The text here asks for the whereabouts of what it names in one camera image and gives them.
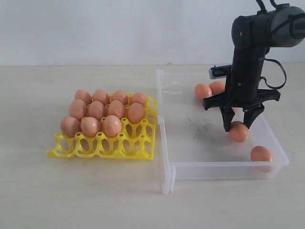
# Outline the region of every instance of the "egg tray cup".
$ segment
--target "egg tray cup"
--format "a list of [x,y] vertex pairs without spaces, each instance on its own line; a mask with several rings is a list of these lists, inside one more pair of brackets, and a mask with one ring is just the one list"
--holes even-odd
[[153,160],[155,132],[157,125],[158,101],[147,97],[145,118],[137,124],[131,123],[125,115],[121,119],[122,132],[116,137],[108,137],[103,132],[98,132],[95,137],[87,137],[83,132],[78,132],[75,137],[67,137],[62,132],[55,134],[56,145],[47,153],[49,158],[92,158],[100,156],[109,159]]

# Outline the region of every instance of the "background wall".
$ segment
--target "background wall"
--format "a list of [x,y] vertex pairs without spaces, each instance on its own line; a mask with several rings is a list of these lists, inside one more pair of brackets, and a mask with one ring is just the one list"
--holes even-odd
[[[0,0],[0,65],[229,63],[233,20],[258,10],[255,0]],[[305,41],[268,56],[305,62]]]

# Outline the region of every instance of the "yellow egg tray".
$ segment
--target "yellow egg tray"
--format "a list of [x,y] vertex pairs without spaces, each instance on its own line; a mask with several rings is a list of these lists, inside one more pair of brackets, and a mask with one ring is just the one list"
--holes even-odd
[[[128,95],[128,104],[131,96],[132,94]],[[103,132],[98,132],[95,137],[87,137],[82,132],[76,133],[75,137],[67,137],[62,132],[58,132],[55,134],[56,145],[48,151],[47,156],[50,158],[100,156],[110,159],[153,160],[157,107],[158,101],[148,97],[147,105],[144,107],[145,118],[137,124],[131,123],[126,117],[122,118],[122,132],[113,138],[107,137]]]

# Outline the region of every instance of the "clear plastic container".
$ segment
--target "clear plastic container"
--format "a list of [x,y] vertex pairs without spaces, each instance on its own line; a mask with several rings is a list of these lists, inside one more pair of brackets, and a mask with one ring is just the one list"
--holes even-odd
[[[176,179],[272,178],[289,163],[262,114],[246,142],[236,143],[229,137],[219,108],[206,111],[194,96],[198,83],[211,82],[208,73],[157,71],[164,194],[173,192]],[[234,111],[234,120],[242,121],[242,110]],[[274,160],[251,162],[255,146],[270,149]]]

